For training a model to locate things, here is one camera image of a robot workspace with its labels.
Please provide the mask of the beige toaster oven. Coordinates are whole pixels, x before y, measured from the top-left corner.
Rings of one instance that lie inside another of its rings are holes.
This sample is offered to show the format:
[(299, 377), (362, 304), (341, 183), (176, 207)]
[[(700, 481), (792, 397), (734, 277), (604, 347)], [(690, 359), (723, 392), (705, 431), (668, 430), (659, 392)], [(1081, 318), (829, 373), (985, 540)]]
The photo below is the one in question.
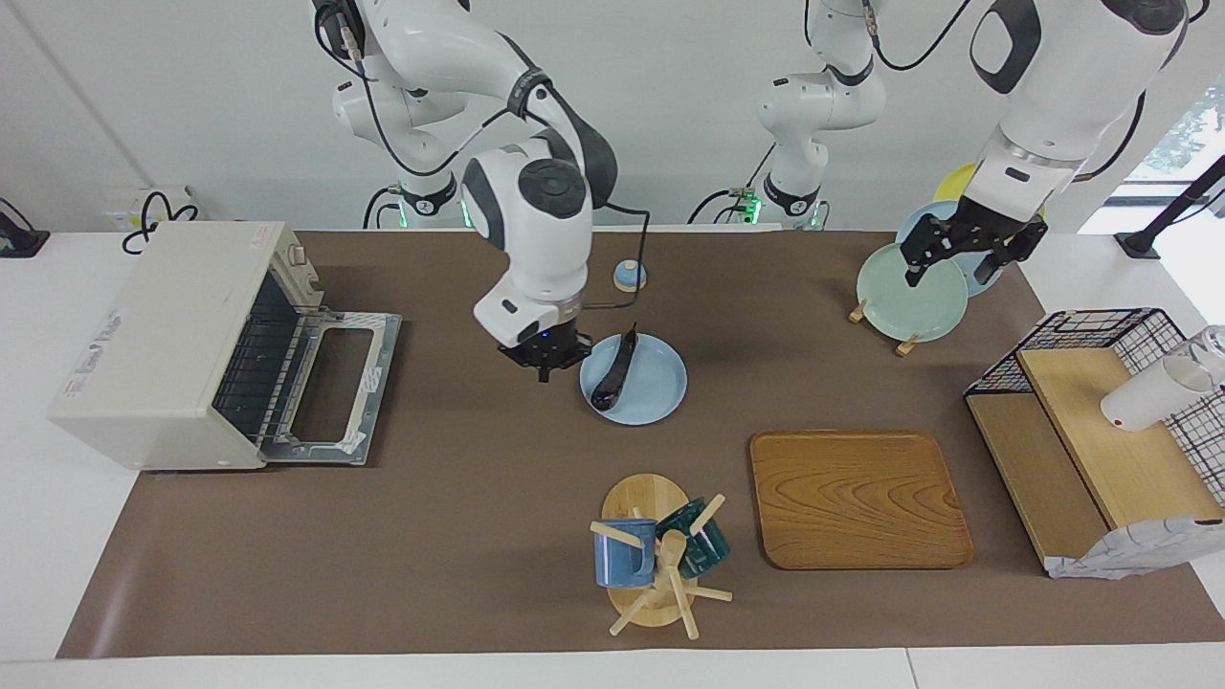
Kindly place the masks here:
[(283, 222), (167, 222), (54, 396), (49, 421), (135, 471), (262, 468), (212, 401), (265, 275), (303, 314), (323, 289)]

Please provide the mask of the wooden plate rack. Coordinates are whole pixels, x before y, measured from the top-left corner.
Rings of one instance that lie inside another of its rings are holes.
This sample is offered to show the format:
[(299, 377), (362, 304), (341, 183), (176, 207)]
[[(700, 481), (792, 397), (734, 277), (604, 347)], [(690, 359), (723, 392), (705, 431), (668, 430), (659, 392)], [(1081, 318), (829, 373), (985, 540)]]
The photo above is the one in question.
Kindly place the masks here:
[(853, 311), (846, 315), (846, 319), (848, 322), (853, 322), (854, 325), (867, 322), (877, 332), (887, 336), (888, 340), (897, 341), (894, 354), (900, 358), (909, 356), (919, 343), (920, 336), (922, 336), (918, 330), (904, 329), (893, 322), (893, 320), (884, 318), (883, 311), (872, 308), (869, 300), (858, 302)]

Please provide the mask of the oven door with glass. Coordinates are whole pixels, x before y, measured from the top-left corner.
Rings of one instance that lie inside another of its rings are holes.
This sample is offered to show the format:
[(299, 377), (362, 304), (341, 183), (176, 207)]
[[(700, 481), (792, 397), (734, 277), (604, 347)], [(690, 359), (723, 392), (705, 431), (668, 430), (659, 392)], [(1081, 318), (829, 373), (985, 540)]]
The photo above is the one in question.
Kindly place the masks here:
[[(390, 313), (332, 311), (301, 314), (293, 330), (281, 371), (274, 379), (270, 405), (258, 423), (254, 444), (266, 463), (354, 465), (368, 463), (379, 409), (390, 383), (390, 363), (402, 318)], [(332, 330), (368, 331), (371, 342), (363, 362), (356, 394), (345, 432), (336, 441), (305, 441), (292, 432), (309, 380), (318, 360), (323, 335)]]

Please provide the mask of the white cup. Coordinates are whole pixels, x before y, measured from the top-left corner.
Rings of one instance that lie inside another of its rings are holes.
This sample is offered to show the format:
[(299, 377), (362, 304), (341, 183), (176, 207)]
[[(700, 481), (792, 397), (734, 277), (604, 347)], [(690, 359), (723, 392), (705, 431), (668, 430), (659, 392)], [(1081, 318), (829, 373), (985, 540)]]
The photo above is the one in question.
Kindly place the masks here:
[(1225, 374), (1189, 358), (1167, 357), (1114, 389), (1100, 402), (1102, 417), (1125, 432), (1144, 432), (1220, 387)]

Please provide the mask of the dark green mug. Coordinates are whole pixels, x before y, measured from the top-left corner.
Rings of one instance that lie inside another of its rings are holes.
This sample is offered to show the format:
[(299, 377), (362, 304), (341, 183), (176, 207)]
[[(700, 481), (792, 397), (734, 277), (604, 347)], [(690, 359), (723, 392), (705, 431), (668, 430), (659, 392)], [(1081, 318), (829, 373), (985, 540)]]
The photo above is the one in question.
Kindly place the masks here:
[(679, 559), (677, 565), (679, 575), (687, 580), (709, 573), (730, 553), (729, 542), (714, 519), (707, 521), (696, 535), (691, 533), (693, 523), (706, 509), (706, 498), (698, 497), (657, 523), (657, 538), (659, 539), (669, 528), (677, 528), (687, 538), (685, 554)]

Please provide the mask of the clear drinking glass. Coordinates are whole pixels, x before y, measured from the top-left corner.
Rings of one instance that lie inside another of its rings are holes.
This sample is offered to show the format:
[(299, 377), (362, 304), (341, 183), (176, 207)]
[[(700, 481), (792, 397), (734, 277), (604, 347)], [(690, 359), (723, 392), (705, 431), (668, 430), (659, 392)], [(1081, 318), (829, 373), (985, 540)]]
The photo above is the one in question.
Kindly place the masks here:
[(1207, 325), (1187, 341), (1189, 358), (1216, 387), (1225, 387), (1225, 325)]

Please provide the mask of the wooden two-tier shelf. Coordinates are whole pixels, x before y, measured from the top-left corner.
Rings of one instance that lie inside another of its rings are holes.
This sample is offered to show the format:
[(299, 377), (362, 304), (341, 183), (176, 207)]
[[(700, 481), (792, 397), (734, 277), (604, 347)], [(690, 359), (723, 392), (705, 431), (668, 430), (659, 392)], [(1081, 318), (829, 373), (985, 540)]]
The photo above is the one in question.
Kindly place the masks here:
[(967, 405), (1042, 566), (1128, 523), (1225, 521), (1167, 429), (1131, 433), (1102, 417), (1100, 401), (1128, 379), (1111, 353), (1024, 349), (1020, 359), (1036, 395)]

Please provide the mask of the small light blue plate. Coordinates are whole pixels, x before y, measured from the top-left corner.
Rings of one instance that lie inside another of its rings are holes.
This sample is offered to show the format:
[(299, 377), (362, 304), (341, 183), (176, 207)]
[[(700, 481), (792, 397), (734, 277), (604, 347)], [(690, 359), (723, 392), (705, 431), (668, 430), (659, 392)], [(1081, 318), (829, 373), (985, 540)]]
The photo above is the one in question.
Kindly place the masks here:
[[(598, 383), (608, 375), (617, 354), (621, 336), (601, 340), (579, 367), (583, 401), (590, 401)], [(620, 425), (649, 425), (669, 417), (684, 401), (688, 387), (685, 362), (668, 342), (650, 333), (638, 333), (627, 379), (611, 409), (597, 411)]]

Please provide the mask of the wooden mug tree stand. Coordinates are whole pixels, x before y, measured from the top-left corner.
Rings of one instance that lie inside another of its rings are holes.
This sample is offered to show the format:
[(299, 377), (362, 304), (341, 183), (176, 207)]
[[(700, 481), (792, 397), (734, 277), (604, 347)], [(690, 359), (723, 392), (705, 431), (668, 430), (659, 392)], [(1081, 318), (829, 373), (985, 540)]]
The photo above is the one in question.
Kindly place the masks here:
[[(612, 485), (612, 490), (604, 498), (597, 521), (650, 519), (658, 523), (690, 500), (692, 499), (665, 476), (631, 474)], [(692, 535), (699, 532), (710, 519), (715, 520), (725, 498), (718, 494), (706, 501), (707, 509), (693, 523)], [(655, 580), (646, 588), (604, 588), (617, 611), (617, 619), (609, 628), (610, 635), (617, 636), (630, 625), (662, 628), (680, 622), (686, 636), (697, 640), (701, 633), (693, 615), (695, 601), (733, 600), (730, 591), (706, 588), (699, 584), (699, 577), (687, 580), (679, 575), (679, 559), (685, 554), (686, 542), (687, 538), (677, 528), (669, 528), (662, 539), (655, 536)]]

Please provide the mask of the rectangular wooden tray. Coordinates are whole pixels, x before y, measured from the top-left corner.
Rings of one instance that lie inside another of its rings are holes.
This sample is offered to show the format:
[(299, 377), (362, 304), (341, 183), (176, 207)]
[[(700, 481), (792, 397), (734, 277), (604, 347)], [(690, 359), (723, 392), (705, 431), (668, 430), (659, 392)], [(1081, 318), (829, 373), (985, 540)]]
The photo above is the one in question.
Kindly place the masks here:
[(974, 560), (944, 454), (925, 432), (761, 432), (748, 466), (771, 566), (949, 570)]

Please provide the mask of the dark purple eggplant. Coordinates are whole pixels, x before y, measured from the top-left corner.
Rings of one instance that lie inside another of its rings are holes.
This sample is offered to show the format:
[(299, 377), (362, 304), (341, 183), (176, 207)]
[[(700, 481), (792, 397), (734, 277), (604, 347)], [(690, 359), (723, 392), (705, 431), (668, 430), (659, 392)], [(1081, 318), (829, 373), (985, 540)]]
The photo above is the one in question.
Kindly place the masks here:
[(588, 401), (597, 411), (609, 411), (617, 403), (628, 378), (635, 349), (637, 348), (637, 325), (621, 335), (617, 341), (617, 349), (612, 357), (612, 365), (609, 367), (604, 376), (595, 385)]

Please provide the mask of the black stand with pole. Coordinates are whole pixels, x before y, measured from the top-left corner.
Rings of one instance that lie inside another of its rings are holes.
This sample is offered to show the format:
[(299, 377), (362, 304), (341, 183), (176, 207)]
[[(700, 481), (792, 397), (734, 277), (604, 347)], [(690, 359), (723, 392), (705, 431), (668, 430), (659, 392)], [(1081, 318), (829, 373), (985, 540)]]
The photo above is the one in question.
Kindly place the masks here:
[(1167, 227), (1193, 217), (1191, 208), (1203, 211), (1225, 199), (1225, 153), (1216, 157), (1180, 196), (1167, 204), (1147, 226), (1134, 233), (1116, 233), (1115, 242), (1133, 260), (1159, 260), (1154, 249), (1158, 235)]

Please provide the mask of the pale green plate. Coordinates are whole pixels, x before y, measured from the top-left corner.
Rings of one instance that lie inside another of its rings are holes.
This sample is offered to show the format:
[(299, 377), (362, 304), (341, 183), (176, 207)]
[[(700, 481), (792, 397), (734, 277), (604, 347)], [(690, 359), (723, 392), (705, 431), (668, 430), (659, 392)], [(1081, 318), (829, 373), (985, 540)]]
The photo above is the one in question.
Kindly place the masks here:
[(942, 340), (967, 316), (967, 276), (951, 260), (924, 271), (916, 286), (907, 283), (902, 245), (876, 249), (858, 272), (862, 315), (889, 340), (915, 345)]

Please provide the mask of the white checked cloth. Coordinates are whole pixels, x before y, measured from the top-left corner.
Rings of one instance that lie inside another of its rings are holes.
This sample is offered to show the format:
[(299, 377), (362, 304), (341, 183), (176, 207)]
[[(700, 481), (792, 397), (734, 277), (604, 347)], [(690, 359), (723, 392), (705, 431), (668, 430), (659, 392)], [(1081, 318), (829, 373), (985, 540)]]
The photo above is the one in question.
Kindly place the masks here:
[(1078, 558), (1046, 557), (1049, 577), (1120, 580), (1182, 566), (1225, 550), (1225, 521), (1198, 521), (1191, 516), (1147, 520), (1112, 528)]

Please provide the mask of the white power strip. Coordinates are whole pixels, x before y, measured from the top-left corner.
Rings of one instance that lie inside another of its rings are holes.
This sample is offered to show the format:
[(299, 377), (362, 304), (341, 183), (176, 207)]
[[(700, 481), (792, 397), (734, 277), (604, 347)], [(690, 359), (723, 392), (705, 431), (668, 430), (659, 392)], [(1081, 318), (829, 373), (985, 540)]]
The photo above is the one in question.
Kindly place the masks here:
[(134, 232), (142, 223), (152, 227), (162, 221), (189, 219), (202, 217), (203, 211), (192, 195), (189, 185), (170, 185), (170, 188), (145, 188), (134, 192), (127, 201), (126, 219), (123, 226)]

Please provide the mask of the brown table mat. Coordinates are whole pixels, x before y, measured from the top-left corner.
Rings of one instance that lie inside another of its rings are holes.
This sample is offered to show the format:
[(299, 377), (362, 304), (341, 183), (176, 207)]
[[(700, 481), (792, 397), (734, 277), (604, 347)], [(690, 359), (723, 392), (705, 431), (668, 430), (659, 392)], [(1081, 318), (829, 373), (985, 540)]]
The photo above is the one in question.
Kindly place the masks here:
[[(1189, 566), (1120, 581), (1045, 575), (963, 389), (1041, 318), (1011, 271), (946, 340), (902, 359), (850, 325), (888, 233), (660, 233), (630, 325), (679, 351), (685, 400), (657, 425), (588, 409), (472, 318), (503, 271), (473, 233), (306, 233), (338, 310), (405, 318), (363, 467), (140, 474), (58, 653), (550, 653), (686, 647), (684, 628), (608, 630), (593, 536), (608, 490), (663, 474), (726, 497), (731, 553), (703, 579), (704, 649), (1183, 644), (1225, 619)], [(918, 429), (937, 440), (975, 549), (944, 571), (782, 571), (758, 542), (748, 440), (774, 429)]]

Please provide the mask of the yellow plate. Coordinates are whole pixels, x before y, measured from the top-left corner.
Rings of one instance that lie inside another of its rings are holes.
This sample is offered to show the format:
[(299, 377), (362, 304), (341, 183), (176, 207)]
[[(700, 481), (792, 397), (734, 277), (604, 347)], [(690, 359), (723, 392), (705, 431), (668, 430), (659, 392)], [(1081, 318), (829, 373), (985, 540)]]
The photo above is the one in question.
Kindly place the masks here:
[(946, 221), (1044, 221), (1040, 194), (1047, 190), (1046, 180), (1030, 161), (989, 156), (952, 170), (933, 199), (944, 202), (940, 217)]

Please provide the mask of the blue mug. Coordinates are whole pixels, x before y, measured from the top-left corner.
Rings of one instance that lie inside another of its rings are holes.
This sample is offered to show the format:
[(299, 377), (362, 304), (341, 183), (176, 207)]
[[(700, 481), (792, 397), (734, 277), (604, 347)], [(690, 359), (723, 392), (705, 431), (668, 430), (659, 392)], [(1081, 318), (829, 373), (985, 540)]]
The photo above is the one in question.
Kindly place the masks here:
[(655, 580), (657, 521), (593, 521), (595, 579), (603, 588), (646, 588)]

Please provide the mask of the black clamp base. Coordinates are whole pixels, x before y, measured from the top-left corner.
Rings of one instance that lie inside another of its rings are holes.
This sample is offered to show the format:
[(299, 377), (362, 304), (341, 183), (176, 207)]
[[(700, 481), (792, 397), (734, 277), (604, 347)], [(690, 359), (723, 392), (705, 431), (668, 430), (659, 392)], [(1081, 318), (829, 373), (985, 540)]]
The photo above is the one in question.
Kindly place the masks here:
[(0, 196), (0, 257), (34, 257), (50, 238), (16, 205)]

